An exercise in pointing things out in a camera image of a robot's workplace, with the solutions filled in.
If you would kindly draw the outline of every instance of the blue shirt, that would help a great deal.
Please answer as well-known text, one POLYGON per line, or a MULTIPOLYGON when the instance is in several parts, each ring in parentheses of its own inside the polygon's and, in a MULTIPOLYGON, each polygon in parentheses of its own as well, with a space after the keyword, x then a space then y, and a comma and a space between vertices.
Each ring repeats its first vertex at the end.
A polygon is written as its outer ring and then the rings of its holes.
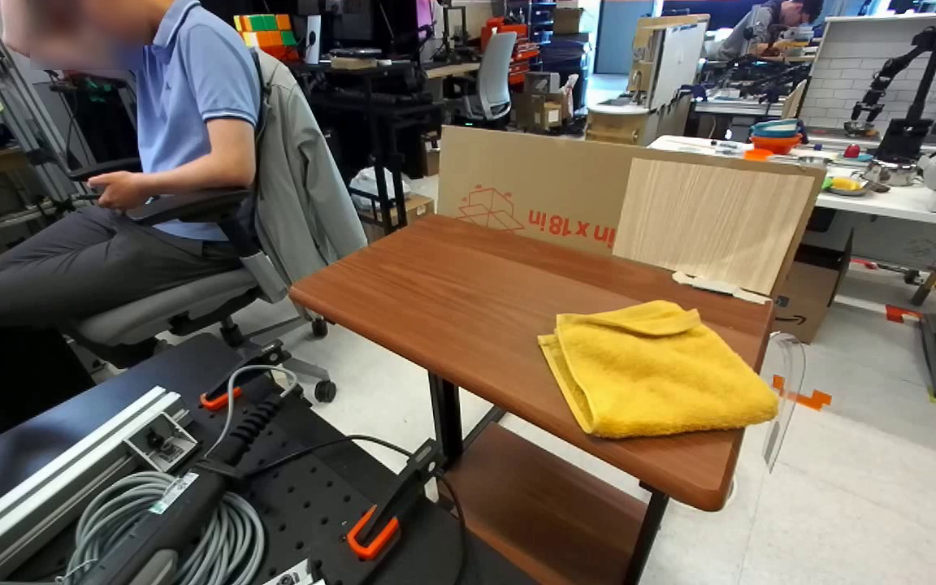
MULTIPOLYGON (((142 172, 206 156, 213 149, 209 119, 257 125, 260 117, 251 50, 200 0, 174 0, 151 45, 113 50, 137 87, 142 172)), ((162 222, 156 228, 192 241, 226 241, 214 222, 162 222)))

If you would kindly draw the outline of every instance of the yellow cloth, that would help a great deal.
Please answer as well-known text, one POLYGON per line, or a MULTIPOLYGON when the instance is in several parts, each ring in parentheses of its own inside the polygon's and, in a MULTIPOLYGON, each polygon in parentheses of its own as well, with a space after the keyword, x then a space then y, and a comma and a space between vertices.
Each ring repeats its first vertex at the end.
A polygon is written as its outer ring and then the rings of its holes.
POLYGON ((778 392, 677 303, 558 316, 539 347, 590 436, 742 429, 778 412, 778 392))

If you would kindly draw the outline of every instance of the white wall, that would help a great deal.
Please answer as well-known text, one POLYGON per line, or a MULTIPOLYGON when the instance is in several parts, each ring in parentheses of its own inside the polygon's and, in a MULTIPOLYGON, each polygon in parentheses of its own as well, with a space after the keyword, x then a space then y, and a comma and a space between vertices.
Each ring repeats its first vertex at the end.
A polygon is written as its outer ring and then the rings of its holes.
MULTIPOLYGON (((801 117, 810 127, 843 131, 843 125, 851 117, 855 100, 864 97, 871 78, 883 69, 883 61, 903 54, 911 50, 911 39, 928 26, 936 26, 936 17, 829 21, 801 117)), ((880 132, 886 131, 890 117, 906 115, 921 87, 923 69, 928 54, 911 61, 911 69, 899 73, 886 87, 883 115, 876 125, 880 132)), ((923 117, 936 119, 936 82, 928 94, 923 117)))

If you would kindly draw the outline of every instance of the gray cable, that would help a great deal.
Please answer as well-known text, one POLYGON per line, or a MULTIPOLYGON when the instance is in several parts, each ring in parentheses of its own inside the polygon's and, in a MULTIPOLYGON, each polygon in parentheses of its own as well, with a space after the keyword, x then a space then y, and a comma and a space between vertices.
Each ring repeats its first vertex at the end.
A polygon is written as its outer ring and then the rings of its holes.
MULTIPOLYGON (((75 553, 63 582, 87 571, 176 484, 162 471, 137 471, 103 487, 77 518, 75 553)), ((267 528, 239 495, 226 495, 200 547, 178 570, 181 585, 251 585, 267 559, 267 528)))

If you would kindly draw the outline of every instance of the cable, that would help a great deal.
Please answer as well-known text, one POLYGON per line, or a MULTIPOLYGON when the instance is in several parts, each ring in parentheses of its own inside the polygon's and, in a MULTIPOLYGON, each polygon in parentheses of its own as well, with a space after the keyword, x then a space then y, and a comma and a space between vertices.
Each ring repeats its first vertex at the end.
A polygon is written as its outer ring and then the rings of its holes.
MULTIPOLYGON (((77 582, 176 484, 162 471, 137 471, 101 490, 77 518, 75 553, 63 582, 77 582)), ((226 495, 200 547, 178 570, 181 585, 251 585, 267 559, 267 528, 239 495, 226 495)))
MULTIPOLYGON (((246 471, 245 477, 267 476, 267 471, 272 471, 272 468, 282 468, 282 465, 288 465, 288 463, 298 463, 298 459, 306 459, 306 456, 317 456, 317 452, 322 452, 322 448, 344 444, 344 442, 375 442, 375 444, 383 444, 383 448, 399 452, 404 459, 410 459, 405 448, 399 448, 399 444, 394 444, 394 442, 388 442, 388 438, 377 438, 377 436, 335 436, 335 438, 327 438, 327 442, 317 442, 317 444, 306 444, 306 448, 298 448, 298 452, 288 452, 288 456, 282 456, 282 459, 278 459, 278 463, 267 463, 267 465, 246 471)), ((466 507, 461 507, 461 500, 459 500, 459 490, 455 490, 443 476, 435 476, 435 480, 444 487, 444 495, 448 495, 448 500, 451 500, 451 515, 459 518, 459 571, 455 571, 455 585, 459 585, 459 582, 466 578, 466 559, 469 559, 466 507)))
POLYGON ((246 366, 239 366, 227 381, 227 424, 220 425, 217 438, 213 442, 213 448, 206 452, 206 459, 227 438, 232 433, 232 424, 233 424, 233 387, 239 387, 239 377, 240 375, 251 375, 251 370, 269 370, 272 363, 246 363, 246 366))

